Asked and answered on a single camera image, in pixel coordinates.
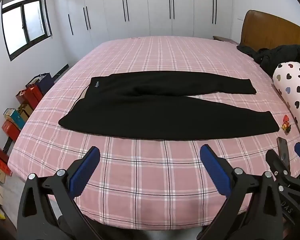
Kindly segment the black framed window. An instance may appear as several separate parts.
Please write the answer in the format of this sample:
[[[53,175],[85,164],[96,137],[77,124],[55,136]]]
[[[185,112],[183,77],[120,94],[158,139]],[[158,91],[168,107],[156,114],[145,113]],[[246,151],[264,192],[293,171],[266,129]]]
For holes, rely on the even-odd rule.
[[[1,19],[11,61],[52,35],[46,0],[2,0]]]

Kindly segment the heart pattern white pillow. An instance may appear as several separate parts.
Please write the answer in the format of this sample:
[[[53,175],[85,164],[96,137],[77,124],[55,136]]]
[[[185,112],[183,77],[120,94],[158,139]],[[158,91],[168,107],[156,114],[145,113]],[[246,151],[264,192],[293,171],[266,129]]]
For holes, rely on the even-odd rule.
[[[279,64],[273,74],[273,83],[289,107],[300,131],[300,63]]]

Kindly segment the red box near floor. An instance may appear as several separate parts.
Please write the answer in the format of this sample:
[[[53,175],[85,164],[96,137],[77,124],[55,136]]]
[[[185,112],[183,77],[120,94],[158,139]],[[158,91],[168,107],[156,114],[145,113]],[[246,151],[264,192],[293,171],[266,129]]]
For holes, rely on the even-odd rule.
[[[0,169],[8,176],[12,176],[12,171],[8,167],[9,156],[0,148]]]

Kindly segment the red shoe box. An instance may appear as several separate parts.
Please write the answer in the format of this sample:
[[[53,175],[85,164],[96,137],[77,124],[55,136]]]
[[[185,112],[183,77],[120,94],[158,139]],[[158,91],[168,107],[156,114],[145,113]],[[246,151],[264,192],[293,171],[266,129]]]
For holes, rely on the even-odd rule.
[[[15,126],[14,123],[6,120],[2,125],[2,130],[5,132],[5,134],[10,137],[14,142],[19,137],[20,130]]]

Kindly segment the navy gift bag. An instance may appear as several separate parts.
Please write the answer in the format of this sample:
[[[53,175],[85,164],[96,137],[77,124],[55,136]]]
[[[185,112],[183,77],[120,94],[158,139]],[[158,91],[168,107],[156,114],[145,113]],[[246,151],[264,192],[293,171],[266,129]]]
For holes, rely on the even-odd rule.
[[[54,80],[50,73],[43,73],[35,76],[26,84],[26,88],[37,86],[42,96],[44,96],[54,85]]]

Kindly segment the teal box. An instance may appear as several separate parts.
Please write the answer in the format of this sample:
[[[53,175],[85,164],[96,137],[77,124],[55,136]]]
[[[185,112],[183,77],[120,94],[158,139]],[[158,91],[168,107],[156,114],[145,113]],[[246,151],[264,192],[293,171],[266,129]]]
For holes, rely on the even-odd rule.
[[[19,130],[22,130],[25,121],[15,108],[7,108],[3,113],[6,120],[12,122]]]

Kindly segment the white wardrobe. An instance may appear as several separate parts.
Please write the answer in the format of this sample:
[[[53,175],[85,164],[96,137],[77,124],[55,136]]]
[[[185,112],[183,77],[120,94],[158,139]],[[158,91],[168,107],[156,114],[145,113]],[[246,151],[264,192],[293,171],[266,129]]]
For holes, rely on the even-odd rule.
[[[232,0],[55,0],[70,64],[109,40],[144,36],[229,38]]]

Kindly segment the black clothing pile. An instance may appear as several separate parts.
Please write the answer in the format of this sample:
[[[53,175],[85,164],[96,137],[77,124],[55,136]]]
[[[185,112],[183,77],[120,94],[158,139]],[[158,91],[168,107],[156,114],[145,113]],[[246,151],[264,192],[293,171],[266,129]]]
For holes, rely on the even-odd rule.
[[[281,45],[274,49],[261,48],[258,51],[254,51],[249,46],[238,45],[237,49],[252,57],[270,77],[273,77],[275,69],[281,63],[300,63],[300,45],[298,44]]]

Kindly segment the pink plaid bed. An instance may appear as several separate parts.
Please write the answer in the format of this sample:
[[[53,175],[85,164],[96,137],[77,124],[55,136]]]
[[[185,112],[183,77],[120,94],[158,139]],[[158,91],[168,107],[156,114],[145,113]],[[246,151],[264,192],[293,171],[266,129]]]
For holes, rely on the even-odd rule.
[[[203,226],[225,201],[201,162],[203,145],[261,175],[269,170],[266,152],[281,137],[292,175],[300,174],[300,118],[282,96],[233,43],[176,36],[108,41],[43,97],[8,165],[21,178],[51,176],[96,147],[100,162],[76,198],[86,216],[126,229]]]

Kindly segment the small red toy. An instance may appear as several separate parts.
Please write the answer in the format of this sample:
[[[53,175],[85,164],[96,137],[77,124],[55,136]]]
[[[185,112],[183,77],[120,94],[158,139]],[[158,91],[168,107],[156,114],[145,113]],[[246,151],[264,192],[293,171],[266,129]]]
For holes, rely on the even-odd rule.
[[[291,125],[290,125],[290,122],[289,122],[289,117],[288,117],[288,115],[285,115],[285,116],[283,117],[282,129],[283,129],[283,131],[284,131],[286,134],[289,134],[290,131],[291,131]]]

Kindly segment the brown wooden headboard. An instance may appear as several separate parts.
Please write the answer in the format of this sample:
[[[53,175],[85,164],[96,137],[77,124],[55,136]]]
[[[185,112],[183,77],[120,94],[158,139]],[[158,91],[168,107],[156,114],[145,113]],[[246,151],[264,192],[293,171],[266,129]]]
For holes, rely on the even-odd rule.
[[[283,18],[256,10],[247,11],[240,45],[257,51],[281,45],[300,45],[300,26]]]

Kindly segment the red gift bag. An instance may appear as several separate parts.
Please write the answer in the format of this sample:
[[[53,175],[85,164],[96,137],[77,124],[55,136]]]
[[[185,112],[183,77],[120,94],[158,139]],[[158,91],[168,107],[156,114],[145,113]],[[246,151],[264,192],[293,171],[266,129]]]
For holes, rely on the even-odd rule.
[[[15,97],[21,105],[28,104],[32,110],[35,110],[42,100],[43,95],[37,85],[31,85],[20,90]]]

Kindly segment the black pants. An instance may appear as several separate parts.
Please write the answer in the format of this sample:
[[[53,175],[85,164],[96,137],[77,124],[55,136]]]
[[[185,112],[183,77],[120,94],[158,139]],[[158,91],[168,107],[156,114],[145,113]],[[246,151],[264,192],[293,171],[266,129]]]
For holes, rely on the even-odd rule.
[[[147,71],[93,77],[59,120],[63,128],[116,138],[211,140],[277,132],[270,112],[201,100],[211,93],[254,95],[248,79],[211,73]]]

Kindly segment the dark smartphone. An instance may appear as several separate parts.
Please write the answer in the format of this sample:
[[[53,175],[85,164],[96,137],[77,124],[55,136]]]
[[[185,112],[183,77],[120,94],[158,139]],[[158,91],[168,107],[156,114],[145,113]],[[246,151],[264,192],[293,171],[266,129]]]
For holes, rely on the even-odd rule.
[[[279,151],[279,157],[284,163],[288,172],[290,172],[290,159],[289,159],[289,150],[286,139],[282,137],[277,138],[277,146]]]

